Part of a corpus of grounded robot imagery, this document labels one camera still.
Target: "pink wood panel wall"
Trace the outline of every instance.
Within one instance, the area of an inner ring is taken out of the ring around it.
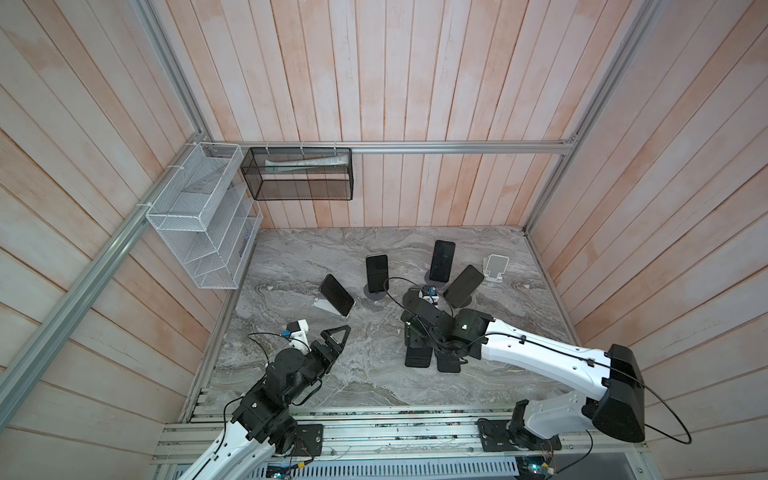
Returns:
[[[0,371],[193,133],[144,35],[122,0],[0,2]],[[147,232],[0,435],[0,477],[142,478],[221,303]]]
[[[693,432],[650,433],[665,478],[768,475],[766,27],[761,0],[671,2],[532,233],[581,340],[631,347]]]
[[[570,137],[638,0],[154,0],[225,141]],[[365,155],[356,199],[265,227],[520,225],[549,154]]]

